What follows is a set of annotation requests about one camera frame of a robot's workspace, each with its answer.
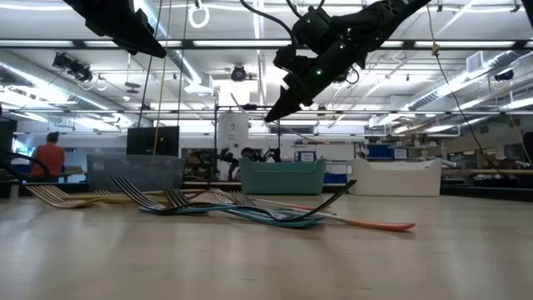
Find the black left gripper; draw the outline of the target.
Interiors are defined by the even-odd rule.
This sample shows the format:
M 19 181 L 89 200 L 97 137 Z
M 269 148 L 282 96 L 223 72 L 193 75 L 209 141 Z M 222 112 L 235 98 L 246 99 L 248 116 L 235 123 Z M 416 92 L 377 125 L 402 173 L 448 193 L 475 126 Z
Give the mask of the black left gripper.
M 143 10 L 134 12 L 133 0 L 63 0 L 85 19 L 98 36 L 128 43 L 137 52 L 164 58 L 166 50 L 155 38 L 156 30 Z

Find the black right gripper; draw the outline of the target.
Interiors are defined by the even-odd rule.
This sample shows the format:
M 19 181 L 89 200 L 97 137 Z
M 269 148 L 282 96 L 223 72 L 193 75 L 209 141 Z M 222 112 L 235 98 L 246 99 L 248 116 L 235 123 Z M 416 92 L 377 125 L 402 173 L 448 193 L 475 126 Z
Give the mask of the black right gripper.
M 302 106 L 311 106 L 312 99 L 353 64 L 363 67 L 366 56 L 365 48 L 343 39 L 320 50 L 316 57 L 297 55 L 292 45 L 280 48 L 273 63 L 287 72 L 283 78 L 286 87 L 280 87 L 279 98 L 265 121 L 271 123 L 300 111 Z

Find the orange-handled silver fork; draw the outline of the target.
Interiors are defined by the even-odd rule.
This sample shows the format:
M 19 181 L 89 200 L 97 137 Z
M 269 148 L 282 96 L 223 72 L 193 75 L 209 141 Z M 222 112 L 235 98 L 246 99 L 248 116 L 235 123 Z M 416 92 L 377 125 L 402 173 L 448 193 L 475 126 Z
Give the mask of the orange-handled silver fork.
M 311 211 L 297 209 L 297 208 L 293 208 L 293 209 L 298 212 L 305 212 L 305 213 L 311 212 Z M 324 218 L 328 218 L 339 223 L 345 223 L 345 224 L 349 224 L 349 225 L 360 227 L 360 228 L 371 228 L 371 229 L 377 229 L 377 230 L 400 232 L 400 231 L 406 231 L 406 230 L 412 229 L 415 226 L 413 222 L 394 222 L 394 223 L 393 222 L 371 222 L 371 221 L 356 220 L 356 219 L 352 219 L 348 217 L 339 217 L 337 215 L 328 214 L 325 212 L 324 213 L 318 212 L 317 214 Z
M 210 189 L 209 193 L 213 194 L 216 197 L 216 199 L 222 203 L 236 203 L 236 204 L 244 204 L 244 205 L 249 205 L 249 206 L 256 206 L 257 202 L 260 202 L 260 203 L 280 205 L 280 206 L 288 207 L 288 208 L 297 208 L 297 209 L 302 209 L 302 210 L 307 210 L 307 211 L 311 211 L 315 209 L 315 207 L 311 207 L 311 206 L 304 206 L 304 205 L 299 205 L 299 204 L 291 204 L 287 202 L 266 200 L 262 198 L 249 198 L 247 195 L 245 195 L 242 192 L 229 193 L 229 192 L 223 192 L 222 190 L 217 189 L 217 188 Z

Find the white cylindrical machine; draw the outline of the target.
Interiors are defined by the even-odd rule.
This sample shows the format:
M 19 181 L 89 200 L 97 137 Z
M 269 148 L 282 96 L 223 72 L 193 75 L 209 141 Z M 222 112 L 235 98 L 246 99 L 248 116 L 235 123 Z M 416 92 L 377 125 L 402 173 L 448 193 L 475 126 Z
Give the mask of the white cylindrical machine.
M 247 146 L 249 118 L 244 113 L 228 112 L 221 116 L 217 125 L 217 147 L 227 148 L 235 157 Z

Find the black ceiling spotlights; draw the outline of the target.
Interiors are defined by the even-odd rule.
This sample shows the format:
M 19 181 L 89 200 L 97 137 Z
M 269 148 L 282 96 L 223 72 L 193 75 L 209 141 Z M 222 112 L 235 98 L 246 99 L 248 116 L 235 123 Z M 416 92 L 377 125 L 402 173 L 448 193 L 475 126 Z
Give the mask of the black ceiling spotlights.
M 89 83 L 92 81 L 93 75 L 90 66 L 69 57 L 64 52 L 56 53 L 52 66 L 73 76 L 81 83 Z

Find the teal plastic bin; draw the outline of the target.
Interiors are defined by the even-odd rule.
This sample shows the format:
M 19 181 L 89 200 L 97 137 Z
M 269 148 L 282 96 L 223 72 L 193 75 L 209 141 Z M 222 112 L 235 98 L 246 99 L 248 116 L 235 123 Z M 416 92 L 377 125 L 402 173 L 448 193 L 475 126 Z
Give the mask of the teal plastic bin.
M 242 191 L 253 195 L 319 195 L 325 169 L 325 159 L 299 163 L 239 159 Z

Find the black monitor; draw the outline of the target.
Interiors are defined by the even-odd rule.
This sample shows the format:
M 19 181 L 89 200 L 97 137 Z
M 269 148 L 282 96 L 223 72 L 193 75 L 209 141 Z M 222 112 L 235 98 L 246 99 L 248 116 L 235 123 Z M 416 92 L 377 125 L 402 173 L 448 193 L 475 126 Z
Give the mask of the black monitor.
M 127 131 L 128 155 L 162 155 L 179 154 L 179 127 L 140 127 Z

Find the blue storage bins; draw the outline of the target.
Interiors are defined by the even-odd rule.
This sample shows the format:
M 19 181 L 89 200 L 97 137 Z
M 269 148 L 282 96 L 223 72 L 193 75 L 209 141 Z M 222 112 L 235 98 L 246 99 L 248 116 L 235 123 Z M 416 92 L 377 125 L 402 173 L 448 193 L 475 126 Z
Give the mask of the blue storage bins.
M 388 144 L 369 144 L 367 147 L 367 160 L 407 160 L 409 149 Z

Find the grey translucent plastic bin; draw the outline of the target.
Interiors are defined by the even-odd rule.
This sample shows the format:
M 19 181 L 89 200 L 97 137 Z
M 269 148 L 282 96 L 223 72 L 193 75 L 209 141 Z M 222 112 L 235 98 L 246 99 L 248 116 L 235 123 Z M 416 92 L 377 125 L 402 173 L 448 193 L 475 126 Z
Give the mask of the grey translucent plastic bin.
M 125 177 L 143 192 L 180 187 L 184 161 L 174 156 L 88 154 L 87 183 L 90 191 L 119 192 L 112 177 Z

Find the white plastic bin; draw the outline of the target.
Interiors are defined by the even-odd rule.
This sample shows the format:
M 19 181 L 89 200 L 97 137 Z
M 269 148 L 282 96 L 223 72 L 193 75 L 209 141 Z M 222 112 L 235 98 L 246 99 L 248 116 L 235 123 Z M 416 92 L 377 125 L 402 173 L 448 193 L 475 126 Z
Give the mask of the white plastic bin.
M 356 180 L 349 193 L 357 196 L 438 197 L 441 159 L 424 162 L 369 162 L 357 158 L 346 163 L 347 179 Z

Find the person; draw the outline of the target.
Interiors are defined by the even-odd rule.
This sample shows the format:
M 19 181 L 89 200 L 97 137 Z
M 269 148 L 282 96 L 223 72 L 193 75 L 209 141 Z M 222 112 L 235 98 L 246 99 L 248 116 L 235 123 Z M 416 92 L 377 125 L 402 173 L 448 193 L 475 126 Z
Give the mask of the person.
M 32 157 L 47 167 L 48 176 L 38 163 L 32 164 L 31 179 L 38 183 L 57 183 L 65 163 L 64 149 L 57 145 L 59 132 L 50 132 L 47 135 L 46 143 L 38 146 Z

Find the black panel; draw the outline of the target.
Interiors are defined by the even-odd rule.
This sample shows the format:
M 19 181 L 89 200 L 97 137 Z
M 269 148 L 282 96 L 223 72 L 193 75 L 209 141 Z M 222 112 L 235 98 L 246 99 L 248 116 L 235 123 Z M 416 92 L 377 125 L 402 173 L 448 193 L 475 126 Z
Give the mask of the black panel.
M 13 134 L 17 129 L 17 121 L 0 117 L 0 160 L 6 159 L 12 151 Z

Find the white ceiling vent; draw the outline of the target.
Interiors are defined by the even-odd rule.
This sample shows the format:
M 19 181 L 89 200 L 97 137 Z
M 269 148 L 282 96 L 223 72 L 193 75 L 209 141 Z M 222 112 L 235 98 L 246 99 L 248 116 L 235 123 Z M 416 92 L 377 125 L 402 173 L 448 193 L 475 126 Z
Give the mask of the white ceiling vent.
M 482 51 L 470 55 L 466 59 L 466 71 L 474 73 L 484 68 L 484 53 Z

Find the wooden workbench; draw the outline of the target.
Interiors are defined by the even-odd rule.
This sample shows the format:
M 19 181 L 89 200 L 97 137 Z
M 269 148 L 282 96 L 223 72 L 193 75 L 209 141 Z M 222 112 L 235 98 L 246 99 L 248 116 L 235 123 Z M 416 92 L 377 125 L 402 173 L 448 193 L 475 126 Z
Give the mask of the wooden workbench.
M 515 169 L 443 169 L 442 176 L 448 177 L 469 177 L 476 175 L 506 175 L 506 176 L 533 176 L 533 170 Z

